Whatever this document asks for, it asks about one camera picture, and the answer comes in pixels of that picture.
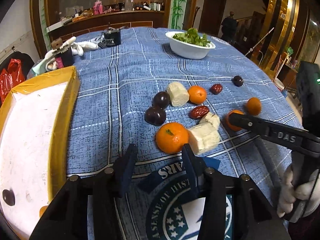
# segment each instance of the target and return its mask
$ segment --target white container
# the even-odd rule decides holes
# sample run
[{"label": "white container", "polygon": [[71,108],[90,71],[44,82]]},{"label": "white container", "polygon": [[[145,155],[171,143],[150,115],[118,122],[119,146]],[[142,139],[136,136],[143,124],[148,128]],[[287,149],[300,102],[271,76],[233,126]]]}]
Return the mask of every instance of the white container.
[{"label": "white container", "polygon": [[184,32],[167,32],[165,35],[170,39],[170,47],[172,51],[184,58],[202,59],[207,56],[210,49],[215,49],[216,45],[212,42],[208,43],[206,47],[193,45],[183,41],[178,41],[173,38],[176,33]]}]

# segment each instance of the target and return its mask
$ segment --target lettuce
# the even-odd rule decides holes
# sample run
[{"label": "lettuce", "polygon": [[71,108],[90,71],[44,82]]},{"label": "lettuce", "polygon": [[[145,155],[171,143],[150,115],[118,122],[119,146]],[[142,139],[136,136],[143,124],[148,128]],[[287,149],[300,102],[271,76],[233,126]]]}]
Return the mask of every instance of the lettuce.
[{"label": "lettuce", "polygon": [[173,36],[174,39],[178,41],[183,41],[186,43],[198,45],[205,47],[210,41],[207,39],[207,35],[203,34],[202,37],[198,35],[198,31],[195,28],[190,28],[185,33],[177,33]]}]

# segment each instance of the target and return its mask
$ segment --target orange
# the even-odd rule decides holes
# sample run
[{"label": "orange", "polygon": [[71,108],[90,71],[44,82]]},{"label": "orange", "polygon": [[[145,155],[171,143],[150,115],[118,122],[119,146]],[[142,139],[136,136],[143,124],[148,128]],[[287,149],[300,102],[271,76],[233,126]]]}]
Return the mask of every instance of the orange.
[{"label": "orange", "polygon": [[242,128],[241,128],[241,127],[238,127],[238,126],[234,126],[234,125],[232,125],[232,124],[229,122],[229,116],[230,116],[232,113],[236,113],[236,114],[244,114],[244,113],[241,112],[240,110],[234,109],[234,110],[231,110],[231,111],[226,115],[226,123],[227,123],[227,125],[230,127],[230,129],[233,130],[233,131],[235,131],[235,132],[239,132]]},{"label": "orange", "polygon": [[46,211],[48,206],[43,206],[42,208],[40,208],[39,210],[39,217],[42,217],[43,213]]},{"label": "orange", "polygon": [[169,122],[160,127],[156,133],[156,143],[161,151],[174,154],[182,150],[188,143],[189,135],[186,128],[177,122]]},{"label": "orange", "polygon": [[258,98],[250,98],[246,107],[251,115],[258,115],[261,113],[261,102]]},{"label": "orange", "polygon": [[191,86],[188,90],[190,95],[189,100],[194,104],[202,104],[207,98],[207,92],[199,86]]}]

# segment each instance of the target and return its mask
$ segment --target table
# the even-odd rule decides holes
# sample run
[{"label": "table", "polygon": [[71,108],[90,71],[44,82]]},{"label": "table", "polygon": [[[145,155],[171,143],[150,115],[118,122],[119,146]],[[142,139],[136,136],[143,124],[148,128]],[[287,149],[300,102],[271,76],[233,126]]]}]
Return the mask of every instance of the table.
[{"label": "table", "polygon": [[[181,153],[167,155],[154,142],[159,127],[144,120],[153,96],[173,81],[187,89],[204,87],[204,105],[221,120],[220,144],[201,156],[220,160],[219,171],[229,176],[249,174],[272,204],[276,204],[280,177],[291,163],[290,150],[262,141],[252,132],[231,131],[224,115],[232,109],[245,112],[245,103],[258,97],[262,103],[260,118],[301,127],[294,112],[268,76],[252,61],[224,41],[211,37],[216,45],[202,60],[175,55],[165,28],[138,27],[121,30],[122,44],[76,57],[81,81],[69,131],[67,174],[89,176],[112,166],[129,143],[138,146],[138,160],[130,190],[115,202],[124,239],[189,239],[200,228],[203,199],[189,194]],[[100,32],[87,33],[77,41],[90,40]],[[242,87],[232,83],[235,75],[244,79]],[[218,95],[209,92],[223,85]],[[168,122],[186,128],[197,124],[188,113],[195,106],[166,109]],[[227,203],[226,225],[232,223],[231,202]],[[92,212],[88,218],[92,239]]]}]

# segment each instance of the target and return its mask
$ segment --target door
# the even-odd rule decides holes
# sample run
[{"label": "door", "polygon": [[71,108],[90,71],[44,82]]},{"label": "door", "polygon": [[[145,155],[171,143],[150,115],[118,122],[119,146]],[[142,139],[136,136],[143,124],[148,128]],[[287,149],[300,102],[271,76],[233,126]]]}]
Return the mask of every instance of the door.
[{"label": "door", "polygon": [[199,32],[218,36],[227,0],[204,0]]}]

